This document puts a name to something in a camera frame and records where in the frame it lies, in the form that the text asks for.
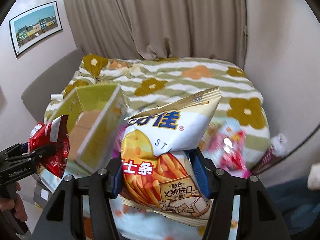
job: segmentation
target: metal screw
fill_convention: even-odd
[[[224,170],[223,169],[216,169],[216,173],[218,175],[223,175],[224,174]]]
[[[70,181],[72,180],[72,175],[67,175],[63,178],[65,181]]]
[[[252,175],[252,176],[250,176],[250,180],[251,180],[252,182],[257,182],[257,181],[258,181],[258,177]]]
[[[98,173],[99,173],[100,175],[104,175],[104,174],[107,173],[107,169],[102,168],[102,169],[98,170]]]

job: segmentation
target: red snack bag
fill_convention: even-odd
[[[67,131],[67,115],[62,115],[48,124],[38,123],[31,131],[28,151],[31,152],[47,144],[53,144],[57,153],[40,163],[48,171],[62,179],[66,169],[70,145]]]
[[[245,161],[241,154],[244,147],[245,134],[240,132],[223,138],[222,144],[222,158],[220,165],[227,167],[229,170],[247,170]]]

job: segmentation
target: human hand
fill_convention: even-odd
[[[19,183],[17,182],[16,184],[16,189],[18,191],[21,190],[21,187],[19,185]],[[14,216],[17,219],[20,219],[22,222],[26,222],[28,219],[27,213],[24,209],[24,205],[22,202],[22,199],[20,198],[20,196],[18,195],[18,198],[16,200],[16,202],[14,202],[13,199],[7,199],[7,198],[0,198],[0,209],[1,212],[4,212],[6,210],[11,210],[15,208],[16,212],[14,214]]]

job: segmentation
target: bed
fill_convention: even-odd
[[[221,101],[215,117],[233,117],[246,133],[243,156],[251,168],[270,143],[268,122],[261,107],[263,97],[245,72],[236,65],[206,58],[167,58],[154,61],[107,59],[89,54],[66,86],[64,95],[74,87],[116,82],[127,98],[130,111],[163,106],[218,85]],[[60,101],[47,106],[47,122]]]

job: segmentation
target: framed picture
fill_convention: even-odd
[[[16,57],[38,41],[62,30],[57,2],[32,8],[9,21]]]

